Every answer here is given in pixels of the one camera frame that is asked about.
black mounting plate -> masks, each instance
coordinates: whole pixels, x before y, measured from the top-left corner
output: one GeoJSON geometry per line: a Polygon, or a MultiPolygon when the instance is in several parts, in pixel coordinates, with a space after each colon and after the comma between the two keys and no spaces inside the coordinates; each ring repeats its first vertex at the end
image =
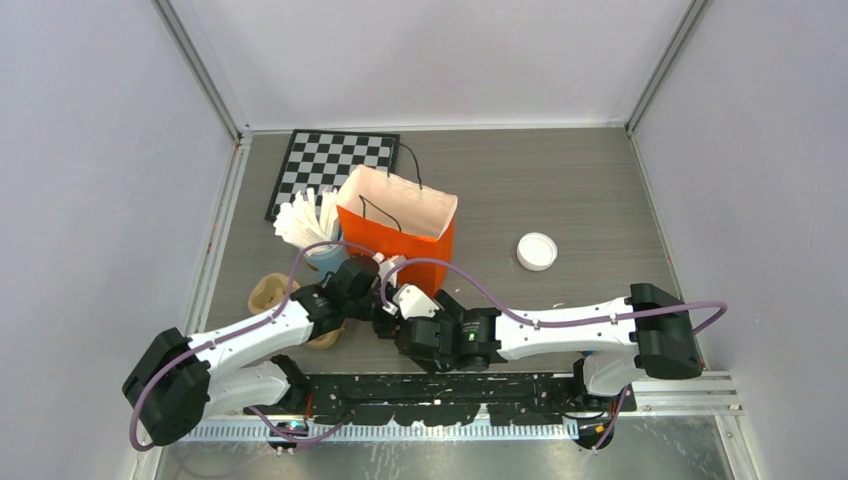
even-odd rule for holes
{"type": "MultiPolygon", "coordinates": [[[[415,421],[427,426],[466,425],[481,404],[486,404],[493,426],[552,425],[562,423],[563,414],[600,413],[571,400],[575,382],[562,374],[309,375],[308,379],[312,415],[321,424],[350,419],[355,425],[376,426],[394,419],[402,426],[415,421]]],[[[294,409],[257,408],[268,415],[303,414],[307,404],[305,398],[294,409]]],[[[634,410],[636,402],[629,395],[622,411],[634,410]]]]}

bag handle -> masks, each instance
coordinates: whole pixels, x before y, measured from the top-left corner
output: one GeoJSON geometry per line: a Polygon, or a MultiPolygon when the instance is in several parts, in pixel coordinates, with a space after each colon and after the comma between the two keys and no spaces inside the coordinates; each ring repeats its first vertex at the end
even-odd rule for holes
{"type": "MultiPolygon", "coordinates": [[[[403,148],[405,148],[405,149],[409,150],[409,153],[411,153],[411,154],[412,154],[412,161],[413,161],[413,162],[415,162],[415,176],[418,178],[418,189],[419,189],[419,190],[424,190],[424,183],[422,183],[422,182],[421,182],[421,170],[418,168],[418,157],[417,157],[417,156],[415,156],[415,152],[413,152],[413,151],[412,151],[412,149],[411,149],[411,148],[409,148],[409,145],[407,145],[407,144],[405,144],[405,143],[401,143],[401,142],[398,142],[398,144],[399,144],[401,147],[403,147],[403,148]]],[[[391,177],[391,175],[392,175],[392,174],[389,172],[389,170],[388,170],[388,169],[386,169],[386,178],[391,177]]]]}
{"type": "Polygon", "coordinates": [[[387,217],[391,218],[392,220],[394,220],[395,224],[398,226],[398,232],[403,233],[403,230],[400,228],[400,222],[398,222],[398,221],[397,221],[397,219],[396,219],[395,217],[393,217],[393,216],[389,215],[389,213],[388,213],[387,211],[385,211],[385,210],[383,210],[382,208],[378,207],[378,206],[377,206],[374,202],[372,202],[371,200],[368,200],[367,198],[365,198],[365,197],[364,197],[364,196],[362,196],[362,195],[360,195],[360,196],[359,196],[359,200],[360,200],[360,201],[362,201],[362,218],[368,218],[367,216],[365,216],[365,202],[368,202],[369,204],[371,204],[371,206],[372,206],[372,207],[374,207],[374,208],[376,208],[377,210],[379,210],[379,211],[380,211],[380,213],[382,213],[383,215],[385,215],[385,216],[387,216],[387,217]]]}

white wall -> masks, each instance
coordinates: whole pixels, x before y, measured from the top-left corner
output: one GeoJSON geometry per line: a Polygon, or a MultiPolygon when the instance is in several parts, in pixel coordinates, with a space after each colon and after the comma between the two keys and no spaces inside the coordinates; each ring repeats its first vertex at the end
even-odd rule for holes
{"type": "Polygon", "coordinates": [[[848,4],[713,2],[637,139],[768,478],[845,478],[848,4]]]}
{"type": "Polygon", "coordinates": [[[2,2],[0,65],[0,478],[128,478],[232,145],[149,1],[2,2]]]}
{"type": "Polygon", "coordinates": [[[624,122],[689,0],[174,3],[264,130],[624,122]]]}

tan object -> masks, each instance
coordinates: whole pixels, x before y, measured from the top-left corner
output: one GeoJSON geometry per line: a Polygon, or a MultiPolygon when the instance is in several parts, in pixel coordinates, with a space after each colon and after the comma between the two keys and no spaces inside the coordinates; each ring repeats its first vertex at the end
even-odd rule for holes
{"type": "MultiPolygon", "coordinates": [[[[259,280],[259,283],[253,287],[253,291],[250,292],[250,298],[247,299],[247,309],[250,310],[250,313],[258,315],[274,305],[279,304],[283,300],[283,296],[286,294],[286,285],[288,285],[288,283],[289,277],[282,273],[272,273],[263,277],[262,280],[259,280]]],[[[300,284],[297,283],[297,280],[292,282],[292,287],[295,290],[300,288],[300,284]]],[[[339,338],[339,334],[342,333],[342,330],[344,330],[344,325],[345,324],[343,323],[342,327],[338,330],[333,330],[330,333],[325,333],[314,340],[306,342],[306,345],[317,350],[329,348],[336,343],[336,339],[339,338]]]]}

gray table surface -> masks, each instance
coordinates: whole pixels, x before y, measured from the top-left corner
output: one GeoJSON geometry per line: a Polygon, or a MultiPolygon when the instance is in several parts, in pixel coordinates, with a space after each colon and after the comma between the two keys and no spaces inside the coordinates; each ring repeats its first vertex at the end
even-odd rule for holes
{"type": "MultiPolygon", "coordinates": [[[[247,159],[218,275],[207,330],[250,316],[247,299],[263,276],[288,273],[295,249],[274,236],[265,210],[288,135],[256,135],[247,159]]],[[[453,262],[473,273],[507,304],[545,309],[581,306],[627,295],[650,282],[674,293],[633,150],[623,129],[403,132],[430,187],[459,196],[453,262]],[[515,247],[539,231],[559,257],[544,272],[518,263],[515,247]]],[[[397,173],[415,178],[401,150],[397,173]]],[[[308,271],[296,276],[310,280],[308,271]]],[[[443,288],[466,307],[485,306],[467,282],[449,274],[443,288]]],[[[406,373],[417,366],[369,324],[348,321],[328,350],[286,353],[307,373],[406,373]]],[[[539,355],[491,371],[571,371],[577,354],[539,355]]]]}

